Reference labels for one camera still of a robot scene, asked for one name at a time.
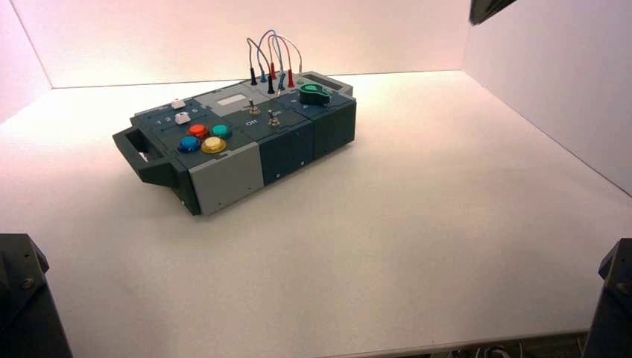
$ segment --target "screw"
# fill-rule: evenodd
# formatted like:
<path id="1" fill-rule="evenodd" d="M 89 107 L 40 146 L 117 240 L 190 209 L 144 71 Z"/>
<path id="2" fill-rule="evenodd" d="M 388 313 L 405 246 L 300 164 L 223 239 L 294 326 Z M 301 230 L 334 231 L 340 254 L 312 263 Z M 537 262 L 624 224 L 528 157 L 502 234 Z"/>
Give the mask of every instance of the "screw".
<path id="1" fill-rule="evenodd" d="M 27 290 L 30 289 L 31 287 L 33 287 L 33 284 L 35 283 L 35 280 L 27 277 L 25 280 L 22 281 L 22 284 L 20 284 L 20 288 L 23 290 Z"/>
<path id="2" fill-rule="evenodd" d="M 630 283 L 627 282 L 619 282 L 616 284 L 616 289 L 619 290 L 619 292 L 621 292 L 624 295 L 629 295 L 630 293 L 632 293 L 632 285 L 630 285 Z"/>

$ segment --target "control box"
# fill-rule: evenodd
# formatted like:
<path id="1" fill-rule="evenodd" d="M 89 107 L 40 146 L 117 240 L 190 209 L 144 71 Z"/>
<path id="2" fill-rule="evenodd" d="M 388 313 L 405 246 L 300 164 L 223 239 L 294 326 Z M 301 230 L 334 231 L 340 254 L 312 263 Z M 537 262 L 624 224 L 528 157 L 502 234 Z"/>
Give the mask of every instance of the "control box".
<path id="1" fill-rule="evenodd" d="M 175 100 L 137 113 L 114 142 L 143 182 L 211 214 L 354 140 L 350 85 L 316 72 L 295 82 L 274 94 L 243 81 Z"/>

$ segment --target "blue button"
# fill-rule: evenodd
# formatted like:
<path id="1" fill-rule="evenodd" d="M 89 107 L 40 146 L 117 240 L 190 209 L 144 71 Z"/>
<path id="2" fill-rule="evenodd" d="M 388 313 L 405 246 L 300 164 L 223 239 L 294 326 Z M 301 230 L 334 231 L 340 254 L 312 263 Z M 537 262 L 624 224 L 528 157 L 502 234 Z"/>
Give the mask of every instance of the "blue button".
<path id="1" fill-rule="evenodd" d="M 183 153 L 191 153 L 192 151 L 197 151 L 200 149 L 200 140 L 195 138 L 194 136 L 185 136 L 180 140 L 180 145 L 178 146 L 178 151 Z"/>
<path id="2" fill-rule="evenodd" d="M 230 138 L 233 132 L 230 131 L 230 128 L 226 125 L 216 125 L 213 127 L 213 135 L 219 136 L 220 138 L 226 139 Z"/>

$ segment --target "white backdrop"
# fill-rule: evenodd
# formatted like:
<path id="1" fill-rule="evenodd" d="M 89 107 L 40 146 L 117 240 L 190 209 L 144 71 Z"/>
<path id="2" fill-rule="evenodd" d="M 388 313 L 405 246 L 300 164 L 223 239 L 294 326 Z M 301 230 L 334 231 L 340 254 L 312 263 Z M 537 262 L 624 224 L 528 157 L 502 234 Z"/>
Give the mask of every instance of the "white backdrop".
<path id="1" fill-rule="evenodd" d="M 53 87 L 246 78 L 270 27 L 326 74 L 460 69 L 469 0 L 13 0 Z"/>
<path id="2" fill-rule="evenodd" d="M 0 0 L 0 122 L 50 87 L 9 0 Z"/>
<path id="3" fill-rule="evenodd" d="M 521 0 L 470 32 L 465 72 L 632 193 L 632 1 Z"/>

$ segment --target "black handle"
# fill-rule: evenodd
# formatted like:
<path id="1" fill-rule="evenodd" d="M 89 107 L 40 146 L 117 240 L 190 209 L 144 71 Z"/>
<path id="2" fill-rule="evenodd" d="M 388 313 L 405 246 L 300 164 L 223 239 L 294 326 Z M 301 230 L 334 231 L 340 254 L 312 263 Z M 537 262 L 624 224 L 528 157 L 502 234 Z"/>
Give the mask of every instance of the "black handle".
<path id="1" fill-rule="evenodd" d="M 140 152 L 147 153 L 151 143 L 143 135 L 140 129 L 131 127 L 125 131 L 114 134 L 114 143 L 132 169 L 145 183 L 178 187 L 177 172 L 172 165 L 170 157 L 147 160 L 140 156 Z"/>

